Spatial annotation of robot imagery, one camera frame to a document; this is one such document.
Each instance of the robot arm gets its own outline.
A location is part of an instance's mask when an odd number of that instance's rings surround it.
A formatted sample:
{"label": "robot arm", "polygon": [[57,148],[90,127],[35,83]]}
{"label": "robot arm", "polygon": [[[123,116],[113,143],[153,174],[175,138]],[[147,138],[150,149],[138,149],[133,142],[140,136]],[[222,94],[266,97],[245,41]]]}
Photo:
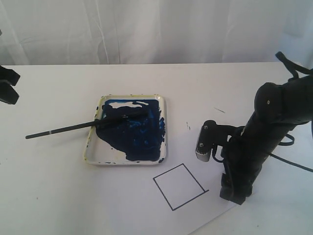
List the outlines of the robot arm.
{"label": "robot arm", "polygon": [[[224,164],[220,197],[240,205],[251,195],[263,162],[277,145],[286,145],[281,140],[289,136],[288,131],[313,118],[313,72],[287,60],[281,52],[276,56],[288,66],[293,78],[283,85],[265,83],[260,87],[254,100],[255,111],[246,126],[206,121],[197,143],[200,160],[207,162],[212,151],[213,158]],[[294,68],[310,75],[299,79]],[[223,160],[215,158],[218,145],[223,147]]]}

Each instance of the paintbrush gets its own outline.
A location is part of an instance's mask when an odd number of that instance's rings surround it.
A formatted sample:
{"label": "paintbrush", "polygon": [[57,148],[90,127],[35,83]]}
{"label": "paintbrush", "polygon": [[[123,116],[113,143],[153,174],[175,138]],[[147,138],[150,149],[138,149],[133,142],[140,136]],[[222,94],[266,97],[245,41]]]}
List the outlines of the paintbrush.
{"label": "paintbrush", "polygon": [[77,130],[77,129],[81,129],[81,128],[85,128],[85,127],[89,127],[89,126],[112,124],[112,123],[121,122],[121,121],[128,119],[128,118],[136,118],[138,116],[144,116],[144,115],[147,115],[147,112],[145,112],[145,111],[131,112],[129,114],[118,115],[115,117],[106,117],[106,118],[101,119],[101,120],[96,119],[95,121],[90,121],[90,122],[81,123],[81,124],[77,124],[77,125],[73,125],[73,126],[63,127],[63,128],[59,128],[59,129],[55,129],[55,130],[51,130],[51,131],[44,131],[44,132],[28,135],[25,138],[26,139],[32,139],[32,138],[36,138],[36,137],[48,136],[48,135],[61,133],[61,132],[65,132],[65,131]]}

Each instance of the black object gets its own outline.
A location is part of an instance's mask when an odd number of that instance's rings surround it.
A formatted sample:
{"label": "black object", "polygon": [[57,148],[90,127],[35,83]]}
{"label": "black object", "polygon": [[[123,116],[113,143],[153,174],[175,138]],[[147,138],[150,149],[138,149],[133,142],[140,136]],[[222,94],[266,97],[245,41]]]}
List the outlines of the black object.
{"label": "black object", "polygon": [[[246,126],[223,126],[208,120],[202,126],[197,143],[198,159],[207,162],[212,151],[212,157],[224,164],[220,197],[240,205],[251,195],[252,184],[269,155],[313,171],[272,154],[277,145],[294,143],[288,131],[313,119],[313,71],[289,61],[281,52],[276,56],[293,78],[283,85],[265,83],[260,87],[254,100],[255,111]],[[309,75],[299,78],[297,71]],[[291,142],[281,142],[285,136]],[[223,147],[222,160],[215,158],[218,145]]]}
{"label": "black object", "polygon": [[55,130],[51,130],[51,131],[45,131],[45,132],[40,132],[40,133],[33,134],[33,135],[28,135],[25,138],[26,139],[32,139],[32,138],[36,138],[36,137],[48,136],[48,135],[61,133],[61,132],[65,132],[65,131],[77,130],[77,129],[81,129],[81,128],[85,128],[85,127],[89,127],[89,126],[96,126],[96,128],[105,128],[106,125],[108,125],[108,124],[111,125],[111,124],[119,123],[125,119],[134,118],[134,117],[138,117],[138,116],[142,116],[142,115],[147,115],[147,113],[144,111],[137,111],[137,112],[129,113],[127,115],[120,115],[120,116],[116,116],[116,117],[106,117],[106,118],[101,119],[101,120],[96,119],[95,121],[90,121],[90,122],[86,122],[86,123],[82,123],[82,124],[77,124],[77,125],[63,127],[63,128],[59,128],[59,129],[55,129]]}
{"label": "black object", "polygon": [[20,76],[13,70],[0,66],[0,101],[7,104],[16,104],[19,94],[12,88]]}

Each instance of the table surface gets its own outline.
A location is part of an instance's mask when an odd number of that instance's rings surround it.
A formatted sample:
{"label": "table surface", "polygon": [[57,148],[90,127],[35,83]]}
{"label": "table surface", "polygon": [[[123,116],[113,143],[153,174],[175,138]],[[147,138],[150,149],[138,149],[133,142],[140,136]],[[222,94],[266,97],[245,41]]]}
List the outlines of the table surface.
{"label": "table surface", "polygon": [[[186,122],[193,129],[207,119],[245,125],[257,89],[290,78],[281,63],[10,68],[22,77],[17,104],[0,103],[0,234],[110,234],[91,183],[105,169],[82,158],[88,129],[49,139],[25,135],[91,120],[106,94],[160,94],[167,104],[168,157],[174,158],[171,141],[187,134]],[[310,126],[292,134],[295,145],[275,153],[312,168]],[[269,158],[254,183],[257,193],[193,234],[311,234],[312,185],[309,172]],[[91,222],[94,230],[84,231]]]}

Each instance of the white paper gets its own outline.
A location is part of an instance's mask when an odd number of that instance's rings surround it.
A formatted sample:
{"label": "white paper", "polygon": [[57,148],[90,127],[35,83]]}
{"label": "white paper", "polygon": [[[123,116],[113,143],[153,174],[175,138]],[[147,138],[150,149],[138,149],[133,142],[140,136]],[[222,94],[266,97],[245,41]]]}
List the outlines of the white paper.
{"label": "white paper", "polygon": [[[195,155],[199,130],[188,130],[173,139],[168,158],[161,164],[106,167],[101,171],[95,180],[102,182],[97,189],[102,198],[95,203],[106,211],[112,234],[187,235],[234,206],[220,198],[223,164],[213,160],[204,163]],[[154,177],[182,163],[209,191],[173,211]],[[181,166],[155,178],[173,208],[203,192],[195,179]]]}

